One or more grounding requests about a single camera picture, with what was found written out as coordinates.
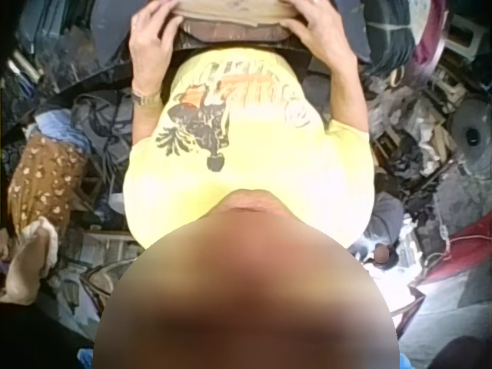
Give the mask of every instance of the right hand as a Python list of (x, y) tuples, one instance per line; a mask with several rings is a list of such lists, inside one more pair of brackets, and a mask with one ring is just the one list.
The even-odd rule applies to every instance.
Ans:
[(130, 53), (135, 92), (152, 96), (160, 92), (171, 62), (173, 41), (182, 17), (174, 17), (159, 38), (162, 25), (178, 0), (154, 0), (131, 19)]
[(330, 0), (281, 0), (293, 5), (307, 20), (306, 27), (295, 19), (281, 21), (332, 73), (357, 73), (357, 56), (345, 36), (340, 14)]

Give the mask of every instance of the wristwatch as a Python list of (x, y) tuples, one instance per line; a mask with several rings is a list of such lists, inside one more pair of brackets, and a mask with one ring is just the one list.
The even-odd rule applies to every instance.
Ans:
[(151, 96), (142, 96), (137, 92), (131, 90), (131, 100), (133, 100), (135, 104), (140, 106), (156, 105), (157, 103), (162, 103), (160, 91), (157, 94)]

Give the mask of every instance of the red fabric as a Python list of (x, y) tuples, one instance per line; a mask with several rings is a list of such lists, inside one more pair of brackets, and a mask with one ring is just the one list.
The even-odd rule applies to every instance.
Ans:
[(439, 46), (440, 34), (445, 22), (445, 13), (445, 0), (432, 0), (430, 2), (429, 18), (425, 25), (424, 34), (412, 56), (412, 59), (418, 65), (426, 65), (432, 62), (437, 51), (437, 46)]
[(425, 283), (442, 280), (466, 271), (475, 265), (492, 258), (492, 241), (483, 238), (453, 241), (454, 239), (482, 235), (492, 237), (492, 212), (477, 223), (451, 236), (450, 258), (442, 260), (429, 273)]

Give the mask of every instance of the pink fabric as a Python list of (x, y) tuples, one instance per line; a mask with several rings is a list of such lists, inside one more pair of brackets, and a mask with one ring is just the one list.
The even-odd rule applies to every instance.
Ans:
[(446, 0), (432, 0), (430, 12), (421, 43), (414, 50), (412, 59), (419, 65), (432, 62), (440, 41), (440, 34), (444, 27)]

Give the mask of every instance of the yellow t-shirt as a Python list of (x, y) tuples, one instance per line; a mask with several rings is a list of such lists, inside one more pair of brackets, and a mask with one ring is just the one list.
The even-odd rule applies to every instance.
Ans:
[(287, 62), (249, 48), (185, 62), (153, 135), (131, 150), (125, 212), (148, 248), (238, 189), (277, 196), (346, 248), (374, 202), (367, 133), (320, 115)]

